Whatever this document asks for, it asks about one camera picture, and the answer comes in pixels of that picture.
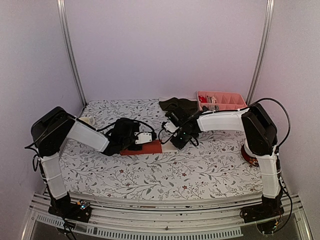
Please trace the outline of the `robot arm white sleeve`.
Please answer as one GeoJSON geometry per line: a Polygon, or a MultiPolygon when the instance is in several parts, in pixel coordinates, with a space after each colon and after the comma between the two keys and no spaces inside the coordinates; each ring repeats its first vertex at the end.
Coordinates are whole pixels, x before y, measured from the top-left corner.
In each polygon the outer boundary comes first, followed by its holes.
{"type": "Polygon", "coordinates": [[[41,177],[51,198],[48,212],[63,219],[88,223],[92,208],[83,201],[71,201],[60,166],[61,150],[70,139],[102,153],[107,148],[108,138],[60,106],[32,125],[31,136],[31,146],[39,155],[41,177]]]}
{"type": "Polygon", "coordinates": [[[202,132],[242,131],[245,142],[242,151],[257,159],[262,179],[261,203],[244,207],[240,216],[245,223],[280,216],[284,213],[281,198],[280,164],[277,128],[264,108],[255,103],[237,110],[212,111],[201,114],[197,124],[202,132]]]}

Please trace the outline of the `left robot arm white sleeve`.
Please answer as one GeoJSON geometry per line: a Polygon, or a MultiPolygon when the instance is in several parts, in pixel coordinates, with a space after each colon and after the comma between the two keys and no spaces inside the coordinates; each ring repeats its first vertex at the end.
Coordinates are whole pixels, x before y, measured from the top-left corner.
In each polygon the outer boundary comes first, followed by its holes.
{"type": "Polygon", "coordinates": [[[41,177],[51,198],[48,212],[63,219],[88,223],[92,208],[83,201],[71,201],[60,166],[61,150],[70,139],[102,153],[107,148],[108,138],[60,106],[32,125],[31,136],[31,146],[39,155],[41,177]]]}

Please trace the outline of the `right robot arm white sleeve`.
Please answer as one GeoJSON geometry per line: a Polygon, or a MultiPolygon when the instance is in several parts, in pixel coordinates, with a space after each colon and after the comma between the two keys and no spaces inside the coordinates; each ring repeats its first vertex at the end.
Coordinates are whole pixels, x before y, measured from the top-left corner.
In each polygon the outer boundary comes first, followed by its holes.
{"type": "Polygon", "coordinates": [[[280,216],[284,213],[281,198],[280,164],[277,128],[264,108],[255,103],[237,110],[212,111],[201,114],[197,124],[202,132],[242,131],[245,142],[242,151],[257,159],[262,179],[261,203],[244,207],[240,216],[245,223],[280,216]]]}

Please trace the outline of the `red underwear white waistband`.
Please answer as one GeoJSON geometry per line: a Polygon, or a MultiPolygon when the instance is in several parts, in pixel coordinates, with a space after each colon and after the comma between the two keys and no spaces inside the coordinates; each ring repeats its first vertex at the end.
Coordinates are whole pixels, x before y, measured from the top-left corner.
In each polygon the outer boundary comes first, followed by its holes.
{"type": "Polygon", "coordinates": [[[154,140],[150,143],[141,145],[139,150],[125,149],[120,152],[121,156],[134,156],[134,155],[149,155],[149,154],[164,154],[164,153],[176,153],[178,149],[171,143],[167,142],[161,144],[159,140],[154,140]]]}

